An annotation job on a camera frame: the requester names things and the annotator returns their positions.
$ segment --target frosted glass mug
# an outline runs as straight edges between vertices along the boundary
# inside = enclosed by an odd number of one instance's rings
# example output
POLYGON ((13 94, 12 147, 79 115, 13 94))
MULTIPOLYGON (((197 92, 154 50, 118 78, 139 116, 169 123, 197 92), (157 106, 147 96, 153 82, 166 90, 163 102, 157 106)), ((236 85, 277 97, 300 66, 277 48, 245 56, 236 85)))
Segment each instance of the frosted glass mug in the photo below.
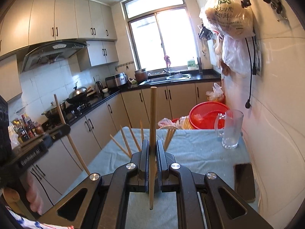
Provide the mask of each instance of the frosted glass mug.
POLYGON ((222 137, 222 146, 227 149, 232 149, 238 146, 238 139, 242 130, 242 120, 244 114, 236 109, 227 110, 225 114, 218 114, 215 120, 215 131, 218 137, 222 137), (219 120, 225 120, 225 127, 218 129, 219 120))

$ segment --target smartphone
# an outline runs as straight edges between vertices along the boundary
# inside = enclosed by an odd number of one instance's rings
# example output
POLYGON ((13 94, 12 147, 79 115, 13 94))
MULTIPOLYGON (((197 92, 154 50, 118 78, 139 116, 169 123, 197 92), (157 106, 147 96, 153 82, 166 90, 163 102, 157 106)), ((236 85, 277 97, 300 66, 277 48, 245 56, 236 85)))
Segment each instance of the smartphone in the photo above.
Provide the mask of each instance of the smartphone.
POLYGON ((255 201, 255 184, 251 163, 234 165, 235 192, 246 202, 255 201))

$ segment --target red plastic colander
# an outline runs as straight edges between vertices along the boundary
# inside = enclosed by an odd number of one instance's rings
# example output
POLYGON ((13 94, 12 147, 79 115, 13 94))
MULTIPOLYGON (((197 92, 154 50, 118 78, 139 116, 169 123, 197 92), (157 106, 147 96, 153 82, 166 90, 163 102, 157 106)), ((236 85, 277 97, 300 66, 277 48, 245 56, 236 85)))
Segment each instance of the red plastic colander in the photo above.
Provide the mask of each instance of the red plastic colander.
MULTIPOLYGON (((214 129, 214 123, 219 113, 224 114, 229 108, 220 102, 203 102, 192 108, 189 122, 196 129, 214 129)), ((224 120, 220 120, 218 128, 224 127, 224 120)))

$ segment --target window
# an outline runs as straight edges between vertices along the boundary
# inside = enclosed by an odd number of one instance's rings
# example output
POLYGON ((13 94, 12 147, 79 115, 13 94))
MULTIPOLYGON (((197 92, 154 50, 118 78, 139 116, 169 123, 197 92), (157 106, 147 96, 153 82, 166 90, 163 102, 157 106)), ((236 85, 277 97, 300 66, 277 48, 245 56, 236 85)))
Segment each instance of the window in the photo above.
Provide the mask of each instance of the window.
POLYGON ((125 13, 139 68, 166 68, 197 63, 197 46, 190 18, 183 0, 131 0, 125 13))

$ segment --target round metal pivot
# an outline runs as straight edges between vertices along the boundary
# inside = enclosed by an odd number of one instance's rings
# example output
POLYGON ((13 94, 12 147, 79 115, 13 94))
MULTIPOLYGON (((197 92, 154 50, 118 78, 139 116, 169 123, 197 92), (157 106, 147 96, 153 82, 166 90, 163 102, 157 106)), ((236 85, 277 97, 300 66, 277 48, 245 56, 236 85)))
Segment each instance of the round metal pivot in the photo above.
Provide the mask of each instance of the round metal pivot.
POLYGON ((96 181, 96 180, 98 180, 99 178, 100 178, 100 175, 99 175, 98 173, 93 173, 93 174, 90 175, 90 179, 91 179, 92 181, 96 181))
POLYGON ((209 178, 209 179, 216 179, 217 178, 217 175, 214 173, 214 172, 209 172, 206 174, 206 176, 209 178))
POLYGON ((171 164, 170 165, 173 169, 180 169, 180 164, 178 164, 178 163, 173 163, 173 164, 171 164))
POLYGON ((126 168, 127 169, 134 169, 135 168, 135 164, 134 163, 128 163, 128 164, 126 164, 126 168))

